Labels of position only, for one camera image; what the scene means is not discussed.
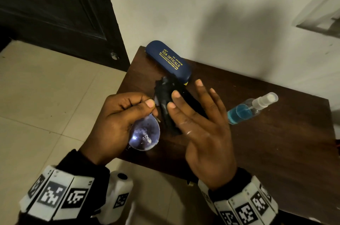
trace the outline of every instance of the person's right hand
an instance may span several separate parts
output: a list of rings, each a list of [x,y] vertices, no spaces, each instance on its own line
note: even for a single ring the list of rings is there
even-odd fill
[[[172,92],[168,111],[176,126],[190,139],[185,159],[193,173],[215,190],[228,183],[237,170],[227,111],[214,89],[209,93],[198,79],[196,90],[209,119],[195,112],[178,91]]]

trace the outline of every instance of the black wooden door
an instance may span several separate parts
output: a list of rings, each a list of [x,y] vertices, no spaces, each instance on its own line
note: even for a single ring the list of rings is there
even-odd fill
[[[123,71],[130,66],[110,0],[0,0],[0,26],[18,40]]]

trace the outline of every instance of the white bottle cap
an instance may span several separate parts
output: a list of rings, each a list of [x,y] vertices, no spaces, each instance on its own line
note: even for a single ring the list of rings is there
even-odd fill
[[[270,92],[265,96],[261,96],[255,100],[253,100],[252,105],[254,109],[261,110],[265,107],[268,107],[274,102],[278,101],[278,96],[276,93]]]

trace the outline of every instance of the white wall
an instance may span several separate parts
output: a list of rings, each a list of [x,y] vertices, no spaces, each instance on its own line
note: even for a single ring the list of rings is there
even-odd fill
[[[340,39],[291,26],[310,1],[111,0],[130,61],[160,40],[184,58],[327,98],[337,110]]]

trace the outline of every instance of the person's left hand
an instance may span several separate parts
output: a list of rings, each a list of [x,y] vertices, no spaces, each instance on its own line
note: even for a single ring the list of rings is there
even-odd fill
[[[158,116],[155,102],[143,93],[108,96],[79,151],[96,165],[108,164],[127,146],[132,124],[151,112]]]

